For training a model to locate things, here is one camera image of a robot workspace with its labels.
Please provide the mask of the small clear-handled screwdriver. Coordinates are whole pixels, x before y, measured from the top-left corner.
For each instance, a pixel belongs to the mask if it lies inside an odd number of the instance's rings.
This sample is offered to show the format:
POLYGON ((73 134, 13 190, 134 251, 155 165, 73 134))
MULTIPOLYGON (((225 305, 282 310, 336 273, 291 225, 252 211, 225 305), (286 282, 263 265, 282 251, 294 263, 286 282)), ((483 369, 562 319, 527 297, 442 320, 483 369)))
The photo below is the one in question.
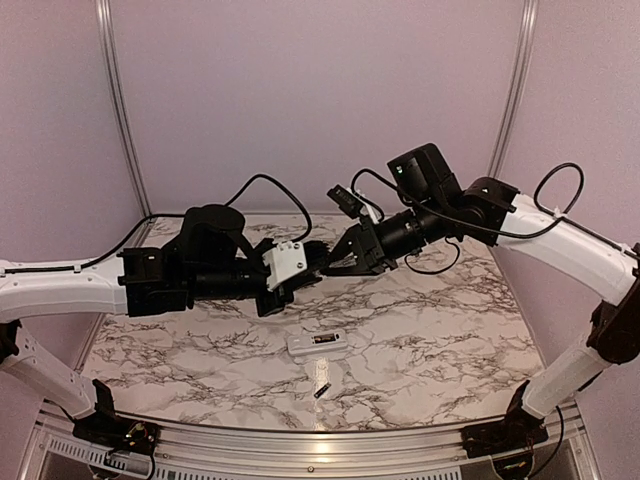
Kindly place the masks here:
POLYGON ((357 257, 353 254, 345 256, 341 259, 334 259, 333 261, 327 264, 327 269, 335 270, 335 269, 344 269, 344 268, 352 268, 355 267, 358 263, 357 257))

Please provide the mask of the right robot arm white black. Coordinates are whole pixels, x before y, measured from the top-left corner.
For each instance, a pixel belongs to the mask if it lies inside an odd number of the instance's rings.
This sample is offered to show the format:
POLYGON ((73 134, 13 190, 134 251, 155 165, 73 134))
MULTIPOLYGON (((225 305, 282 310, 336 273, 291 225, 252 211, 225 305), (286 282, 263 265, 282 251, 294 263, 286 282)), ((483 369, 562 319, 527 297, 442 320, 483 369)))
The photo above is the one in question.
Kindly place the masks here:
POLYGON ((550 209, 537 195, 492 177, 462 187, 434 144, 390 161, 385 185, 403 211, 375 220, 361 211, 354 188, 329 195, 355 220, 333 248, 328 276, 373 276, 394 269, 399 259, 445 239, 475 239, 495 251, 501 271, 539 341, 558 330, 562 318, 575 322, 582 309, 579 289, 596 301, 590 323, 541 373, 518 389, 495 430, 506 448, 529 437, 535 425, 604 370, 639 354, 639 250, 612 241, 550 209))

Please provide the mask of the black battery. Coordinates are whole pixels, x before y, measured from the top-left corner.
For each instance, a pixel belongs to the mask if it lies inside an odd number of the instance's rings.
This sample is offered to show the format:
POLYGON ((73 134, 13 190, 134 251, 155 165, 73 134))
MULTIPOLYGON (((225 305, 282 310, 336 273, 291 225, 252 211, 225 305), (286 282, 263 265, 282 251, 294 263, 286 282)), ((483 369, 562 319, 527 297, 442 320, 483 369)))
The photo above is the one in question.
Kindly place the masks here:
POLYGON ((334 333, 315 335, 312 338, 315 345, 332 343, 337 341, 338 339, 339 335, 334 333))
POLYGON ((331 383, 327 382, 325 383, 323 386, 321 386, 315 393, 314 393, 314 397, 316 399, 321 398, 326 392, 327 390, 331 387, 331 383))

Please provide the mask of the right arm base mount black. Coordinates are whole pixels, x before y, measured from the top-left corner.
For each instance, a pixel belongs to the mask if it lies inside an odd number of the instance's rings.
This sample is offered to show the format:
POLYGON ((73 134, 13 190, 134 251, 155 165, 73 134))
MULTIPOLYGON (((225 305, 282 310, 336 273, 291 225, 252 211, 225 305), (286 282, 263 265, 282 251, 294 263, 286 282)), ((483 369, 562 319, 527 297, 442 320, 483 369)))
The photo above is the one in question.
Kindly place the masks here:
POLYGON ((531 448, 549 439, 543 422, 506 419, 466 426, 461 430, 462 445, 469 458, 531 448))

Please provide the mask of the white remote control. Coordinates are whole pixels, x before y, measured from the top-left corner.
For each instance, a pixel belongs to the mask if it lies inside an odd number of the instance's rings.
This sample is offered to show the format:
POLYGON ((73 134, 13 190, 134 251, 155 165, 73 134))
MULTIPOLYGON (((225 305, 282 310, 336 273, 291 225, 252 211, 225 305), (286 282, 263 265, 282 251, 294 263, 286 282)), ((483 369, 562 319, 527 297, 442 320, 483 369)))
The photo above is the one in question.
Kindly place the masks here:
POLYGON ((316 355, 326 352, 340 351, 348 347, 347 335, 342 330, 335 330, 324 333, 290 336, 286 340, 288 353, 293 357, 316 355), (332 343, 315 345, 312 338, 315 335, 334 333, 339 335, 339 339, 332 343))

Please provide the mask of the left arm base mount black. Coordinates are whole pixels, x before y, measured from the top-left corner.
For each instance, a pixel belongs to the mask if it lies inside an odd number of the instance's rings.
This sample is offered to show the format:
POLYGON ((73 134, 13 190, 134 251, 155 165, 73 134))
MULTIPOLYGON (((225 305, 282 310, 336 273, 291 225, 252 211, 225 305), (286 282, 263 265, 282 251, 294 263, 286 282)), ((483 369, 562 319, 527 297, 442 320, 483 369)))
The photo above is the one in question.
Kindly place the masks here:
POLYGON ((73 436, 115 452, 126 451, 150 456, 154 453, 160 427, 156 423, 116 418, 90 418, 74 421, 73 436))

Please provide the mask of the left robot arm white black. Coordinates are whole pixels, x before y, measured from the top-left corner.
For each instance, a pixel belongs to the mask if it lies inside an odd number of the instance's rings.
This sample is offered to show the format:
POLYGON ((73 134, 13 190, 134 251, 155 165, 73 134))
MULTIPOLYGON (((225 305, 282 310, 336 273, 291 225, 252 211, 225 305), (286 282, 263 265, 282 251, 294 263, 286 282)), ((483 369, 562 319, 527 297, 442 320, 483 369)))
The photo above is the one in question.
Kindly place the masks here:
POLYGON ((317 282, 328 255, 322 241, 257 246, 244 216, 219 204, 192 207, 179 233, 160 248, 127 248, 85 264, 1 264, 1 369, 57 403, 75 436, 140 448, 156 425, 116 414, 110 389, 84 377, 38 344, 22 320, 71 313, 146 317, 182 312, 202 300, 252 299, 259 316, 281 312, 295 290, 317 282))

